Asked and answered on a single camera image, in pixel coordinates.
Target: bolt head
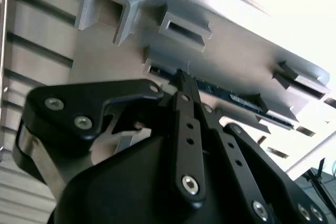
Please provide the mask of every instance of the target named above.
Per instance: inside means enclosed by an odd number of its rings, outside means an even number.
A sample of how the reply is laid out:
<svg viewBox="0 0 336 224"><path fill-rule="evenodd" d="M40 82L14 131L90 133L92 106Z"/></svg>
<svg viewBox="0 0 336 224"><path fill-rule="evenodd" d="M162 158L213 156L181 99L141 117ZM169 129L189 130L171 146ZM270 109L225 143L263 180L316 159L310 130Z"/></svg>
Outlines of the bolt head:
<svg viewBox="0 0 336 224"><path fill-rule="evenodd" d="M78 116L75 118L75 125L81 130L88 130L92 128L92 121L86 116Z"/></svg>
<svg viewBox="0 0 336 224"><path fill-rule="evenodd" d="M198 184L197 181L191 176L183 176L182 185L184 189L187 190L188 193L195 195L198 193Z"/></svg>
<svg viewBox="0 0 336 224"><path fill-rule="evenodd" d="M57 111L57 110L64 109L64 103L61 100L54 98L54 97L47 98L44 101L44 104L50 110Z"/></svg>
<svg viewBox="0 0 336 224"><path fill-rule="evenodd" d="M263 220L263 221L268 220L267 210L265 209L265 207L260 202L255 200L255 201L253 201L252 206L253 206L254 212L257 214L257 216L261 220Z"/></svg>

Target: gray plastic bracket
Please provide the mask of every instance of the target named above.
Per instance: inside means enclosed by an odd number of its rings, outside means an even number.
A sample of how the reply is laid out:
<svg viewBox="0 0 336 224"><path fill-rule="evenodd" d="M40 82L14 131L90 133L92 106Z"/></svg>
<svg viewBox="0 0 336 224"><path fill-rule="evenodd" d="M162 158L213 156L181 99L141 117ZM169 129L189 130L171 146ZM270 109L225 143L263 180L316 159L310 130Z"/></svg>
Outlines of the gray plastic bracket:
<svg viewBox="0 0 336 224"><path fill-rule="evenodd" d="M276 118L279 118L281 120L284 120L290 124L293 125L294 129L296 129L299 126L299 121L295 117L295 115L291 112L291 110L281 104L272 102L266 98L264 98L262 95L259 96L258 100L261 108L267 115L274 116Z"/></svg>
<svg viewBox="0 0 336 224"><path fill-rule="evenodd" d="M115 31L113 43L120 45L132 32L136 15L145 0L110 0L122 6L119 24ZM75 27L84 30L98 22L103 0L80 0Z"/></svg>
<svg viewBox="0 0 336 224"><path fill-rule="evenodd" d="M329 94L330 90L321 83L318 78L308 76L302 71L298 70L288 62L283 62L280 64L281 68L284 70L286 75L292 78L294 81L307 86L308 88L314 89L320 93Z"/></svg>
<svg viewBox="0 0 336 224"><path fill-rule="evenodd" d="M183 8L167 5L159 33L203 52L205 44L202 37L210 39L212 35L208 25L209 22L197 12L190 13Z"/></svg>
<svg viewBox="0 0 336 224"><path fill-rule="evenodd" d="M315 89L312 89L306 85L303 85L299 82L295 82L292 79L285 78L279 73L275 73L274 79L278 81L278 83L288 92L295 94L299 97L302 97L308 101L318 100L324 101L328 95L328 93L320 93Z"/></svg>

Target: mounting hole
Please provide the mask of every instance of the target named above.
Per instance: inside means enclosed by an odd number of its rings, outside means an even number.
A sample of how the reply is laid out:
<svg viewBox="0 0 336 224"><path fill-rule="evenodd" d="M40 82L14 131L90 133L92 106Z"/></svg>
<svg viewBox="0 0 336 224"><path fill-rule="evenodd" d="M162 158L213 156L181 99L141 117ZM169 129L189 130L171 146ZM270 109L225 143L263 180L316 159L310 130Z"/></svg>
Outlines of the mounting hole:
<svg viewBox="0 0 336 224"><path fill-rule="evenodd" d="M191 138L187 138L187 143L193 145L194 144L194 140L192 140Z"/></svg>
<svg viewBox="0 0 336 224"><path fill-rule="evenodd" d="M88 130L92 128L92 121L86 116L78 116L75 118L75 125L81 130Z"/></svg>
<svg viewBox="0 0 336 224"><path fill-rule="evenodd" d="M239 161L237 159L236 159L236 164L239 165L239 166L243 166L243 164L241 163L241 161Z"/></svg>
<svg viewBox="0 0 336 224"><path fill-rule="evenodd" d="M158 93L158 91L159 91L159 89L156 86L150 85L150 88L155 93Z"/></svg>
<svg viewBox="0 0 336 224"><path fill-rule="evenodd" d="M44 101L44 104L50 110L62 110L62 109L64 109L64 103L61 100L59 100L57 98L54 98L54 97L47 98Z"/></svg>
<svg viewBox="0 0 336 224"><path fill-rule="evenodd" d="M181 97L184 101L188 102L190 100L189 97L187 97L185 94L181 95Z"/></svg>

